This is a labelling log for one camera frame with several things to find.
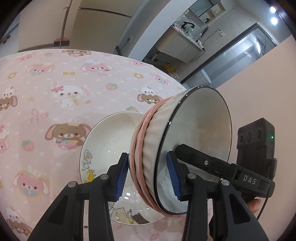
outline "brown cartoon dog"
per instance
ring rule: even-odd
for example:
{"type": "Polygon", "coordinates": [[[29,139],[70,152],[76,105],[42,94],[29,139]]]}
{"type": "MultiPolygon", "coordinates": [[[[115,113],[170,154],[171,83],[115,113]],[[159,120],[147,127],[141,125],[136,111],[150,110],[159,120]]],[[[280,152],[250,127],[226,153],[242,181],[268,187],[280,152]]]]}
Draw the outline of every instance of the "brown cartoon dog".
{"type": "Polygon", "coordinates": [[[75,49],[64,49],[62,53],[68,53],[71,57],[77,57],[77,56],[84,56],[85,54],[90,55],[91,52],[88,50],[75,50],[75,49]]]}
{"type": "Polygon", "coordinates": [[[8,222],[8,225],[12,230],[16,230],[18,234],[24,234],[26,236],[29,236],[30,233],[32,232],[32,229],[26,225],[23,222],[17,222],[17,221],[12,221],[10,219],[6,220],[8,222]]]}
{"type": "Polygon", "coordinates": [[[6,98],[0,99],[0,111],[3,109],[7,110],[9,106],[12,106],[12,107],[17,106],[17,97],[15,95],[9,98],[6,97],[6,98]]]}
{"type": "Polygon", "coordinates": [[[138,101],[140,102],[146,102],[147,104],[157,104],[162,100],[158,95],[145,95],[145,94],[139,94],[138,95],[138,101]]]}
{"type": "Polygon", "coordinates": [[[59,148],[69,150],[82,146],[82,138],[86,138],[90,131],[91,128],[86,124],[54,124],[49,127],[45,139],[52,140],[55,137],[59,148]]]}

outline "table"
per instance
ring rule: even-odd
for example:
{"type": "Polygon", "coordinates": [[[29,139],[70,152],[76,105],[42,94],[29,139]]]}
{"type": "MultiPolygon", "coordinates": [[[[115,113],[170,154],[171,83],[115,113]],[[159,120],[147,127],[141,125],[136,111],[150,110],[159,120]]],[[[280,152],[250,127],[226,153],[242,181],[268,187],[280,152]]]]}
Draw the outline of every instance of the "table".
{"type": "MultiPolygon", "coordinates": [[[[145,91],[164,99],[185,90],[152,65],[84,50],[9,55],[0,59],[0,81],[0,211],[21,241],[69,181],[81,183],[80,151],[92,127],[116,112],[148,111],[153,103],[138,98],[145,91]],[[52,131],[58,125],[70,141],[52,131]]],[[[87,240],[87,216],[84,226],[87,240]]],[[[172,218],[112,221],[115,240],[181,240],[183,226],[172,218]]]]}

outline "faucet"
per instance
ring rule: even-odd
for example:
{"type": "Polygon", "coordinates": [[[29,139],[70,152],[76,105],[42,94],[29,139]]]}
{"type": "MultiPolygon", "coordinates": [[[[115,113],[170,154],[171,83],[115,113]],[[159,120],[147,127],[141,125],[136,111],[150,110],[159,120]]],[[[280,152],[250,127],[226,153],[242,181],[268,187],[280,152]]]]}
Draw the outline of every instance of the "faucet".
{"type": "Polygon", "coordinates": [[[184,24],[182,24],[181,28],[184,29],[184,30],[186,29],[186,25],[187,25],[187,24],[191,24],[191,25],[192,25],[192,26],[191,26],[192,28],[195,27],[195,25],[194,25],[193,23],[185,22],[185,21],[183,21],[183,23],[184,23],[184,24]]]}

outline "beige wall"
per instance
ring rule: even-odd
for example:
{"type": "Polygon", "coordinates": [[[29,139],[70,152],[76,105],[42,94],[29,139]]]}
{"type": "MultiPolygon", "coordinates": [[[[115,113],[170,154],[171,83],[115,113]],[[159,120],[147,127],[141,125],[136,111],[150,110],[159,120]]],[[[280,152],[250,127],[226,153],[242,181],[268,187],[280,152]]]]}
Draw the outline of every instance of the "beige wall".
{"type": "Polygon", "coordinates": [[[232,120],[230,162],[236,162],[239,127],[261,117],[275,127],[276,187],[259,219],[270,241],[277,240],[296,212],[295,53],[296,42],[290,36],[218,87],[232,120]]]}
{"type": "MultiPolygon", "coordinates": [[[[73,0],[68,15],[65,37],[71,35],[77,9],[81,0],[73,0]]],[[[70,0],[33,0],[21,12],[18,32],[19,49],[53,43],[61,37],[62,25],[66,13],[64,7],[70,0]]]]}

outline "white ceramic bowl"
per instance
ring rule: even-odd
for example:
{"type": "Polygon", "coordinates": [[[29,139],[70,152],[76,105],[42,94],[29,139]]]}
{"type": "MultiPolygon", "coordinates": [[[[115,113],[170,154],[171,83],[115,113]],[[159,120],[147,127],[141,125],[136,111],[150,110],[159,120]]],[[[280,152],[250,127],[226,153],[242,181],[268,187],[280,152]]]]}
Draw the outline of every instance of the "white ceramic bowl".
{"type": "MultiPolygon", "coordinates": [[[[117,164],[122,152],[129,152],[136,126],[143,113],[124,111],[112,114],[100,121],[84,141],[80,156],[81,181],[89,182],[111,165],[117,164]]],[[[163,215],[144,203],[131,179],[126,178],[123,195],[119,201],[109,203],[111,219],[127,225],[145,225],[156,222],[163,215]]]]}
{"type": "MultiPolygon", "coordinates": [[[[228,161],[231,138],[229,110],[222,96],[211,87],[198,86],[182,92],[157,110],[145,132],[142,165],[146,186],[164,212],[183,215],[188,205],[174,195],[166,166],[167,152],[187,144],[228,161]]],[[[219,181],[218,177],[187,166],[205,180],[219,181]]]]}

